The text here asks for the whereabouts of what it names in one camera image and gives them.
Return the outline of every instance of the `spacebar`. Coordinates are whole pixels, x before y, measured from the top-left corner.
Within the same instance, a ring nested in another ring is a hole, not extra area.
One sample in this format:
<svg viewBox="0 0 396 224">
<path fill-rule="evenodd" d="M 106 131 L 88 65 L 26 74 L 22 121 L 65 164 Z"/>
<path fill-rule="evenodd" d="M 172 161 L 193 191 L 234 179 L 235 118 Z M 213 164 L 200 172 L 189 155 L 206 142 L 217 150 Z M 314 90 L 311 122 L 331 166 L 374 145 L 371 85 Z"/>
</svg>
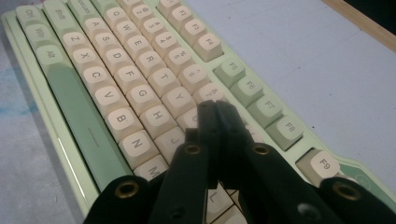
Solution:
<svg viewBox="0 0 396 224">
<path fill-rule="evenodd" d="M 131 175 L 76 70 L 54 64 L 46 77 L 99 190 L 115 178 Z"/>
</svg>

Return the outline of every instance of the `function key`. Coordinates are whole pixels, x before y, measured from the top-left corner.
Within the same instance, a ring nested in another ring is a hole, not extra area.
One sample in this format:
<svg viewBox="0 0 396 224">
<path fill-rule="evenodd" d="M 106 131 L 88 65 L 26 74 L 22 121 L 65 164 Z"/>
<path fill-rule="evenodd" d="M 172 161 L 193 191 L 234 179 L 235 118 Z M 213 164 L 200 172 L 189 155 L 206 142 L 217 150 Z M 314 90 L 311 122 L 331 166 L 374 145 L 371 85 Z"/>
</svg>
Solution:
<svg viewBox="0 0 396 224">
<path fill-rule="evenodd" d="M 293 116 L 286 116 L 270 125 L 265 131 L 284 151 L 289 149 L 303 136 L 300 122 Z"/>
<path fill-rule="evenodd" d="M 327 151 L 311 149 L 296 162 L 297 167 L 318 187 L 325 178 L 334 177 L 340 172 L 340 164 Z"/>
<path fill-rule="evenodd" d="M 282 116 L 282 104 L 272 95 L 264 95 L 247 110 L 263 128 Z"/>
<path fill-rule="evenodd" d="M 231 92 L 239 102 L 247 107 L 264 95 L 259 77 L 245 76 L 231 87 Z"/>
</svg>

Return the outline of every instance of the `cream keycap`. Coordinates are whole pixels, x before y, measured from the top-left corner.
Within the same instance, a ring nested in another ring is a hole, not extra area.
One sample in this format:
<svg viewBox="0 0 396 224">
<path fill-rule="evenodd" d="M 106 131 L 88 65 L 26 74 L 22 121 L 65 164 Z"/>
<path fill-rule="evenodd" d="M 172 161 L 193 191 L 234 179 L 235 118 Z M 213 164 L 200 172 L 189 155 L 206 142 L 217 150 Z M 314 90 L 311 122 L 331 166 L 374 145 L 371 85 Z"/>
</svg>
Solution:
<svg viewBox="0 0 396 224">
<path fill-rule="evenodd" d="M 154 72 L 166 67 L 163 59 L 154 50 L 149 50 L 140 55 L 136 60 L 136 65 L 145 78 L 148 78 Z"/>
<path fill-rule="evenodd" d="M 124 66 L 113 75 L 124 94 L 127 94 L 131 88 L 147 84 L 140 70 L 133 65 Z"/>
<path fill-rule="evenodd" d="M 129 106 L 110 112 L 106 116 L 105 121 L 116 142 L 119 142 L 129 134 L 143 129 L 136 114 Z"/>
<path fill-rule="evenodd" d="M 104 86 L 116 85 L 104 65 L 85 69 L 82 73 L 82 80 L 90 94 L 94 94 L 99 88 Z"/>
<path fill-rule="evenodd" d="M 184 27 L 184 25 L 193 19 L 191 11 L 185 7 L 177 7 L 172 13 L 169 15 L 168 21 L 171 25 L 180 32 L 180 30 Z"/>
<path fill-rule="evenodd" d="M 93 100 L 101 112 L 102 117 L 105 117 L 113 110 L 129 106 L 120 89 L 114 86 L 100 88 L 95 92 Z"/>
<path fill-rule="evenodd" d="M 161 58 L 164 58 L 172 49 L 178 48 L 180 45 L 175 36 L 166 31 L 155 37 L 154 41 L 152 41 L 152 47 L 158 52 Z"/>
<path fill-rule="evenodd" d="M 141 35 L 139 29 L 137 29 L 132 21 L 122 21 L 118 23 L 114 30 L 114 34 L 122 45 L 124 45 L 129 38 L 135 35 Z"/>
<path fill-rule="evenodd" d="M 132 169 L 159 153 L 149 135 L 144 130 L 128 135 L 126 138 L 122 139 L 119 143 L 119 147 Z"/>
<path fill-rule="evenodd" d="M 219 39 L 212 33 L 201 36 L 192 48 L 206 63 L 218 58 L 223 53 Z"/>
<path fill-rule="evenodd" d="M 172 89 L 161 99 L 175 119 L 196 106 L 195 101 L 184 87 Z"/>
<path fill-rule="evenodd" d="M 177 118 L 177 123 L 178 126 L 180 126 L 181 130 L 183 130 L 184 132 L 186 132 L 186 129 L 188 128 L 197 128 L 198 127 L 197 107 L 180 115 Z"/>
<path fill-rule="evenodd" d="M 154 90 L 147 84 L 132 88 L 126 95 L 128 102 L 131 104 L 137 116 L 140 116 L 146 110 L 160 105 L 160 98 Z"/>
<path fill-rule="evenodd" d="M 149 161 L 141 164 L 134 169 L 134 174 L 145 178 L 147 181 L 152 180 L 168 169 L 168 164 L 161 155 L 151 158 Z"/>
<path fill-rule="evenodd" d="M 206 222 L 211 223 L 232 205 L 233 201 L 221 184 L 218 184 L 217 189 L 209 189 L 207 191 Z"/>
<path fill-rule="evenodd" d="M 190 94 L 194 94 L 197 90 L 210 82 L 206 70 L 196 63 L 186 67 L 177 78 Z"/>
<path fill-rule="evenodd" d="M 154 17 L 152 14 L 152 10 L 149 6 L 146 4 L 139 5 L 137 7 L 134 7 L 129 14 L 129 17 L 131 20 L 134 22 L 137 28 L 140 29 L 140 27 L 143 25 L 143 22 L 145 22 L 148 19 L 151 19 Z"/>
<path fill-rule="evenodd" d="M 148 42 L 152 42 L 157 35 L 166 31 L 163 23 L 160 19 L 154 17 L 146 20 L 142 27 L 140 28 L 142 35 L 148 40 Z"/>
<path fill-rule="evenodd" d="M 193 60 L 189 52 L 182 48 L 172 49 L 164 58 L 166 65 L 178 75 L 186 67 L 193 64 Z"/>
<path fill-rule="evenodd" d="M 135 35 L 129 38 L 124 47 L 134 61 L 142 53 L 152 50 L 149 41 L 142 35 Z"/>
<path fill-rule="evenodd" d="M 198 19 L 192 19 L 184 25 L 180 30 L 180 35 L 186 40 L 186 42 L 193 46 L 201 36 L 207 33 L 206 26 L 203 22 Z"/>
<path fill-rule="evenodd" d="M 175 127 L 157 137 L 154 142 L 168 163 L 171 163 L 178 146 L 184 143 L 184 133 Z"/>
<path fill-rule="evenodd" d="M 149 85 L 155 90 L 159 97 L 170 90 L 181 86 L 175 74 L 169 68 L 162 68 L 148 78 Z"/>
<path fill-rule="evenodd" d="M 210 82 L 201 87 L 192 96 L 197 104 L 203 101 L 226 101 L 224 91 L 215 83 Z"/>
<path fill-rule="evenodd" d="M 163 14 L 166 19 L 168 19 L 172 11 L 179 6 L 179 0 L 161 0 L 157 5 L 157 9 L 161 12 L 161 14 Z"/>
<path fill-rule="evenodd" d="M 233 205 L 221 217 L 216 219 L 213 224 L 248 224 L 241 211 Z"/>
<path fill-rule="evenodd" d="M 140 117 L 152 139 L 175 128 L 175 120 L 163 105 L 156 105 L 145 111 Z"/>
</svg>

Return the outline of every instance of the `white desk surface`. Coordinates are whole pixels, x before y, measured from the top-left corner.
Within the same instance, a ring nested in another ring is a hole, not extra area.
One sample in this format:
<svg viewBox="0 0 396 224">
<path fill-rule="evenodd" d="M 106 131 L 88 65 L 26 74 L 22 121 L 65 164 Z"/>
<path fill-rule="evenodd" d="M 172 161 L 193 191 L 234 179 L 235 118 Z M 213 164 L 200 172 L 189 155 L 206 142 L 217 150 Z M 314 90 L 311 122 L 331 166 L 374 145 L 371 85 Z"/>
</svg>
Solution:
<svg viewBox="0 0 396 224">
<path fill-rule="evenodd" d="M 7 0 L 0 13 L 40 0 Z M 396 192 L 396 54 L 319 0 L 187 0 L 333 152 Z M 80 223 L 0 28 L 2 223 Z"/>
</svg>

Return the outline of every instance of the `mechanical keyboard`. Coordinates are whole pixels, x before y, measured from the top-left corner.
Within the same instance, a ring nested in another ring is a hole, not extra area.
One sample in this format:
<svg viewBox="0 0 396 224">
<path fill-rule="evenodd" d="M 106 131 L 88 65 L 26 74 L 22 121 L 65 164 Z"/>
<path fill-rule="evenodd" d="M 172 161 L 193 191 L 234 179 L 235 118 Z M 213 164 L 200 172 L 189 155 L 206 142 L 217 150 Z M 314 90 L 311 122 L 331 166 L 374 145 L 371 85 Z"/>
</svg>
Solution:
<svg viewBox="0 0 396 224">
<path fill-rule="evenodd" d="M 307 182 L 351 178 L 396 211 L 370 171 L 332 154 L 183 1 L 47 0 L 2 22 L 83 214 L 113 179 L 164 172 L 205 100 L 235 105 Z M 207 223 L 243 223 L 237 195 L 211 189 Z"/>
</svg>

